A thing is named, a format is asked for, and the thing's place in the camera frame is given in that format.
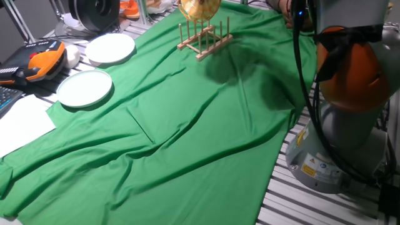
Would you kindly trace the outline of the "person right hand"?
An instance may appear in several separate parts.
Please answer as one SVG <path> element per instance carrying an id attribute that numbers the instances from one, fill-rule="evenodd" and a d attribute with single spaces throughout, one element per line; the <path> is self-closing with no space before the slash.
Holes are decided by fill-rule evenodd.
<path id="1" fill-rule="evenodd" d="M 293 18 L 291 16 L 291 5 L 292 1 L 291 0 L 279 0 L 278 2 L 278 8 L 283 16 L 283 19 L 286 23 L 286 27 L 288 29 L 293 29 Z M 311 19 L 307 17 L 304 20 L 302 31 L 313 31 L 313 23 L 311 22 Z"/>

